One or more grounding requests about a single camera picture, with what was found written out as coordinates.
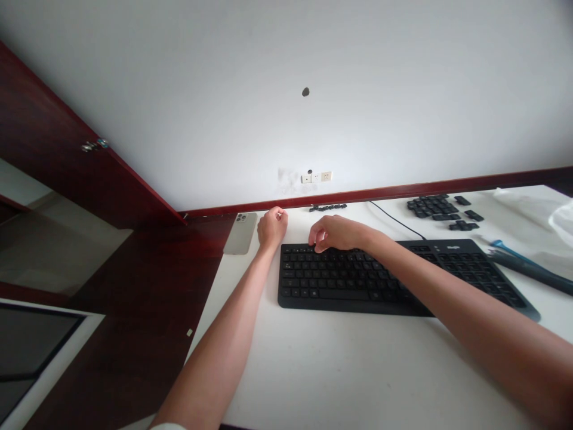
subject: hand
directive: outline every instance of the hand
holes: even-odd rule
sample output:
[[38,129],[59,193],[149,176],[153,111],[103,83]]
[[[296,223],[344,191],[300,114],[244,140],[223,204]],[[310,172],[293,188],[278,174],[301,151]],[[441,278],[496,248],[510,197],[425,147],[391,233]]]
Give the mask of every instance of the hand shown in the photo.
[[381,233],[359,222],[339,215],[326,215],[310,229],[309,245],[316,243],[315,252],[319,254],[330,247],[364,249],[365,242],[376,234]]
[[273,207],[258,222],[257,232],[260,249],[276,251],[287,232],[288,214],[279,208]]

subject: person's left hand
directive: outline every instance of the person's left hand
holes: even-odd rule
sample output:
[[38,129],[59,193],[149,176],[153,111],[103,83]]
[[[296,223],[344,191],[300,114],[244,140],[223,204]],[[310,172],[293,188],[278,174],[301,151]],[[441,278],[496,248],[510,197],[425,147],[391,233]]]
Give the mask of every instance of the person's left hand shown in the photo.
[[257,232],[261,249],[276,251],[287,232],[288,214],[279,208],[273,207],[259,221]]

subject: wrist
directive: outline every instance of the wrist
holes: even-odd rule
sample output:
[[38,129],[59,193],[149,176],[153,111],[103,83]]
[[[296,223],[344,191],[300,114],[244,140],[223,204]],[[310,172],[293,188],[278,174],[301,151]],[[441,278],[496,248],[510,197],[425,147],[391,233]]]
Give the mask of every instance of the wrist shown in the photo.
[[380,247],[386,247],[391,242],[394,241],[384,233],[369,227],[362,234],[361,246],[359,246],[359,248],[372,255],[375,250],[379,250]]
[[274,244],[261,244],[258,248],[257,255],[260,257],[273,257],[275,255],[278,245]]

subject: cabinet door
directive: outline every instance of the cabinet door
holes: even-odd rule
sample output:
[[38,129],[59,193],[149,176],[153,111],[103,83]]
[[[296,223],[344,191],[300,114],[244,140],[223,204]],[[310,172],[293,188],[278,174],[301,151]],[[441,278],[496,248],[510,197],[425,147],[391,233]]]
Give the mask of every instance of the cabinet door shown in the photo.
[[185,225],[0,43],[0,157],[117,228]]

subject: keyboard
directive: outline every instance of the keyboard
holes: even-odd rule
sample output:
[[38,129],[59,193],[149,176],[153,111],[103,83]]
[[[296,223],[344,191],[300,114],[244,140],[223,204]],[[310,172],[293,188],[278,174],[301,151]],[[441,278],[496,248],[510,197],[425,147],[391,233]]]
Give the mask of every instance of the keyboard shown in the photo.
[[[398,241],[534,321],[539,312],[471,239]],[[433,317],[383,265],[362,250],[281,246],[278,302],[283,308]]]

